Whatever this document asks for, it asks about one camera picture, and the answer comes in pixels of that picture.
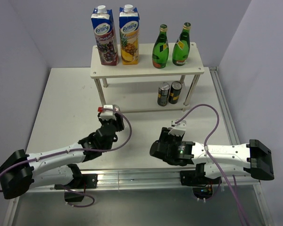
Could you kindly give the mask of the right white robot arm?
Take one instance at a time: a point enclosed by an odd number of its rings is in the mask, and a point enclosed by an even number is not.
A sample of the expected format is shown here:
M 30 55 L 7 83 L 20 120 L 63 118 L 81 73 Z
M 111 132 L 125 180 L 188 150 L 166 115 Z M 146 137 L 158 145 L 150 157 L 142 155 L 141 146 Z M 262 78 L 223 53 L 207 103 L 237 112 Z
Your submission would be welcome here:
M 262 142 L 251 139 L 241 145 L 208 145 L 184 141 L 182 136 L 163 127 L 150 148 L 150 156 L 169 165 L 196 166 L 195 179 L 204 184 L 225 175 L 247 175 L 257 180 L 274 180 L 271 150 Z

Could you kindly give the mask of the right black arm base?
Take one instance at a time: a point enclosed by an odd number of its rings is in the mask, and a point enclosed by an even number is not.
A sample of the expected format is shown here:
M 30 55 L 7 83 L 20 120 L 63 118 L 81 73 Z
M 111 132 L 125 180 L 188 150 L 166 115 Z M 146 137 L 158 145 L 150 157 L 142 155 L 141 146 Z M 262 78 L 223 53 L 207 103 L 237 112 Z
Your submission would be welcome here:
M 181 185 L 191 187 L 194 199 L 203 203 L 211 200 L 218 193 L 222 183 L 221 177 L 208 178 L 205 166 L 205 163 L 200 163 L 194 170 L 180 171 Z

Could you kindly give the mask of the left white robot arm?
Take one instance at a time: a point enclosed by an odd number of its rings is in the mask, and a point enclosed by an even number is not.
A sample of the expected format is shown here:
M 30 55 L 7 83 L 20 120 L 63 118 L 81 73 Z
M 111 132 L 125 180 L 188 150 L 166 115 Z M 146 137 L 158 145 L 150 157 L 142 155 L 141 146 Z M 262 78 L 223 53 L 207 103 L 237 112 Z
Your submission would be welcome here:
M 124 130 L 127 120 L 122 113 L 107 108 L 98 113 L 98 119 L 101 127 L 72 145 L 42 153 L 27 154 L 23 149 L 13 152 L 0 166 L 0 193 L 5 199 L 13 199 L 42 186 L 80 188 L 83 175 L 78 164 L 113 151 L 117 132 Z

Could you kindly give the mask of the green glass bottle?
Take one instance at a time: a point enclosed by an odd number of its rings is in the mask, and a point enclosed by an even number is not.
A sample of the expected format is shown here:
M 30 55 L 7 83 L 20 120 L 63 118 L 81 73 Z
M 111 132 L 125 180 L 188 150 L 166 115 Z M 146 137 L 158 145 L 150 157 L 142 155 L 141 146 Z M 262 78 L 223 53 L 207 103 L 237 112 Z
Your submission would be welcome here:
M 190 52 L 190 29 L 191 23 L 185 22 L 182 32 L 177 39 L 172 53 L 172 62 L 174 65 L 182 66 L 185 64 Z
M 159 35 L 156 39 L 155 45 L 152 51 L 152 63 L 153 66 L 161 69 L 166 66 L 169 56 L 169 46 L 167 41 L 167 25 L 161 24 L 159 28 Z

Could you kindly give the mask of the dark can yellow label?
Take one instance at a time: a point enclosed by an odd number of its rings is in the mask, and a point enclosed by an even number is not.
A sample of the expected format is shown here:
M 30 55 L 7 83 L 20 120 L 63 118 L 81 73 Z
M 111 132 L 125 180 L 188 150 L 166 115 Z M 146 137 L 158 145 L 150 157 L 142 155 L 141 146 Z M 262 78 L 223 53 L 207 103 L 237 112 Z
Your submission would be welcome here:
M 182 90 L 182 84 L 179 81 L 174 81 L 170 87 L 170 93 L 168 101 L 170 104 L 176 104 L 179 100 L 179 96 Z

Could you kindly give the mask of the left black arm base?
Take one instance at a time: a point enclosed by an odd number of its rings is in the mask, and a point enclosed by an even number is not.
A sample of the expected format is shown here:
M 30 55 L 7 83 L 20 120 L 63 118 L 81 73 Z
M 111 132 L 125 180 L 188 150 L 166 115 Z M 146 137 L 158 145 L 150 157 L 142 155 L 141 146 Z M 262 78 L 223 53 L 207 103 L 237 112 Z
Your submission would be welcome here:
M 54 185 L 55 190 L 64 190 L 64 200 L 66 205 L 73 208 L 87 208 L 95 203 L 95 198 L 90 195 L 87 190 L 95 189 L 97 187 L 98 175 L 97 174 L 85 174 L 78 181 L 78 184 L 69 185 Z M 89 204 L 80 204 L 84 198 L 90 198 Z

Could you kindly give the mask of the dark can top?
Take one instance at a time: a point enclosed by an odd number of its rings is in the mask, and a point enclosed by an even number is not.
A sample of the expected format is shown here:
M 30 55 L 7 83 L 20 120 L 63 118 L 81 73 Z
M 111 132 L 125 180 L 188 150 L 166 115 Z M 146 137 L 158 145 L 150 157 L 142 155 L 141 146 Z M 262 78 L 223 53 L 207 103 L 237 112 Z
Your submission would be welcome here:
M 159 106 L 166 106 L 168 102 L 168 96 L 170 91 L 170 85 L 167 82 L 162 82 L 158 86 L 158 99 L 157 104 Z

